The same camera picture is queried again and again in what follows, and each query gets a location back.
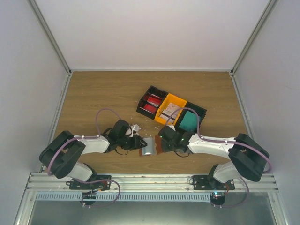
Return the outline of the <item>brown leather card holder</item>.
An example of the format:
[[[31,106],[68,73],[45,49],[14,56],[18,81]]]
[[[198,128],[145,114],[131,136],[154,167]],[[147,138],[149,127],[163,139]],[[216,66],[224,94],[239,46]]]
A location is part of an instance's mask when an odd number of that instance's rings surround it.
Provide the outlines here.
[[[160,136],[156,135],[155,137],[145,137],[143,140],[147,143],[147,146],[142,147],[139,150],[139,156],[154,156],[163,153]]]

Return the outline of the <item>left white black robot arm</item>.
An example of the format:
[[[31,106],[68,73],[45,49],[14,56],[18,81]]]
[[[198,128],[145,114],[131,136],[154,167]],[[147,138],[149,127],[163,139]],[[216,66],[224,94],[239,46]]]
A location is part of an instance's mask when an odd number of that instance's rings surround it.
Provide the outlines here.
[[[139,134],[139,126],[118,120],[115,125],[99,135],[73,135],[61,132],[39,155],[39,161],[46,166],[49,175],[57,179],[70,177],[79,180],[85,189],[92,189],[97,183],[97,173],[86,163],[80,163],[81,155],[110,153],[121,148],[125,151],[147,147]]]

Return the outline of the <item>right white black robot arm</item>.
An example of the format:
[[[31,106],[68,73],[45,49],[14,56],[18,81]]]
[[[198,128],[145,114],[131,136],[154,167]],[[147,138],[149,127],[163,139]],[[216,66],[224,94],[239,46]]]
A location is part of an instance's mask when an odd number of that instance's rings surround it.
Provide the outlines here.
[[[224,183],[237,178],[259,182],[269,154],[247,134],[237,137],[216,138],[199,136],[194,132],[181,133],[173,126],[164,126],[158,133],[163,152],[181,154],[209,154],[230,160],[214,165],[208,177],[208,186],[218,190]]]

